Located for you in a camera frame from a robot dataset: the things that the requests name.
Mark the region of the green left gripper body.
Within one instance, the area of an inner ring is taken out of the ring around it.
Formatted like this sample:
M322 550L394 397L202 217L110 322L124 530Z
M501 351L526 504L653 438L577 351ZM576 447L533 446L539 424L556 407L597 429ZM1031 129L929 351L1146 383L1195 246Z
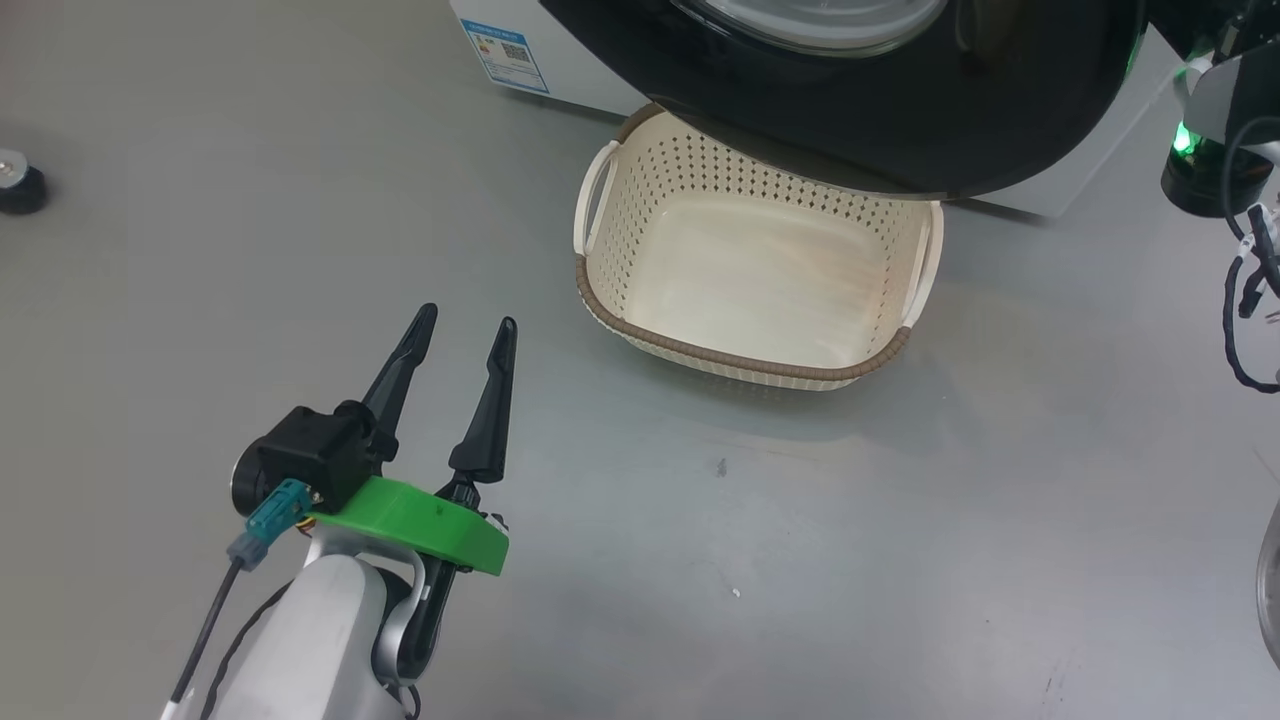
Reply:
M509 532L480 510L475 486L451 482L434 495L385 477L372 477L334 512L312 509L321 525L343 528L458 568L499 577L509 552Z

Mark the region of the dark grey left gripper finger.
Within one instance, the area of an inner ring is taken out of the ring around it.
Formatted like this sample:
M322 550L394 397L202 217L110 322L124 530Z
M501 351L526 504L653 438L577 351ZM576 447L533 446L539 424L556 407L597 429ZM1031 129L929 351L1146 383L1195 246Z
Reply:
M504 479L517 343L518 325L506 316L486 357L486 384L474 418L451 452L454 482L475 486Z
M435 304L424 304L417 310L361 401L372 418L369 452L375 462L390 462L399 451L397 430L404 401L413 374L428 355L436 319Z

